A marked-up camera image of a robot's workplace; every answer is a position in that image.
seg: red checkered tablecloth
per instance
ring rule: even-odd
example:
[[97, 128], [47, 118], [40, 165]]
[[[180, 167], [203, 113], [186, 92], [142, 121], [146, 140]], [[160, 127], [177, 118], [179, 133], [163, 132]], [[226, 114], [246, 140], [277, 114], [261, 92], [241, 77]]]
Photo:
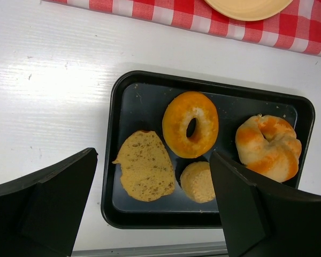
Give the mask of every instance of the red checkered tablecloth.
[[321, 0], [293, 0], [262, 21], [230, 19], [204, 0], [51, 0], [191, 31], [321, 56]]

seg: plate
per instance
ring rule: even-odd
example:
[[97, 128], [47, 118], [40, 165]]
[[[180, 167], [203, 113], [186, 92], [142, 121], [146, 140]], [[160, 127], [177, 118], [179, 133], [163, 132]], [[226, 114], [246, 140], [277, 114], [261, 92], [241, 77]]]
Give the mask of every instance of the plate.
[[264, 20], [282, 11], [293, 0], [205, 0], [223, 15], [242, 21]]

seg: black baking tray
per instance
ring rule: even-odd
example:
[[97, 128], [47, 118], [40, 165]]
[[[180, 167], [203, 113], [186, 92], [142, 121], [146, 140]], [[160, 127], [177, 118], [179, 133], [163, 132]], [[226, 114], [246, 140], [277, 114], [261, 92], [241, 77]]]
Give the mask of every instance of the black baking tray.
[[[176, 156], [166, 145], [162, 133], [166, 107], [186, 91], [205, 94], [219, 114], [219, 134], [215, 145], [196, 159]], [[111, 94], [101, 203], [105, 220], [123, 229], [221, 228], [216, 201], [199, 204], [190, 200], [179, 185], [179, 177], [188, 164], [209, 160], [213, 150], [239, 161], [234, 143], [236, 130], [250, 116], [257, 114], [282, 117], [295, 128], [297, 138], [302, 142], [299, 171], [285, 184], [297, 188], [315, 120], [314, 107], [308, 99], [145, 71], [132, 71], [121, 76]], [[175, 168], [177, 182], [174, 193], [154, 202], [141, 202], [129, 197], [120, 183], [120, 165], [112, 164], [123, 142], [137, 130], [155, 131]]]

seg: croissant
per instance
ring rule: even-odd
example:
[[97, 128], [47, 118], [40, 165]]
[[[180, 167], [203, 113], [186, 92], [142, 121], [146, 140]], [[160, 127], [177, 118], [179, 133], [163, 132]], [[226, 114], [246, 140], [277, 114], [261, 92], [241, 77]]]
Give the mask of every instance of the croissant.
[[293, 178], [299, 170], [302, 145], [294, 129], [282, 118], [250, 117], [238, 128], [235, 144], [241, 163], [277, 182]]

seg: white table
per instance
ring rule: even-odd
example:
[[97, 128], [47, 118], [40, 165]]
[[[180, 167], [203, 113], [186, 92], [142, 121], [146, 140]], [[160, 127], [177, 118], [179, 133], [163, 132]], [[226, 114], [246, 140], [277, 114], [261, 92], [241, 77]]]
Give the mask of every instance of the white table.
[[321, 58], [39, 0], [0, 1], [0, 183], [99, 153], [75, 250], [223, 241], [219, 229], [119, 230], [100, 212], [110, 92], [147, 70], [308, 97], [300, 189], [321, 194]]

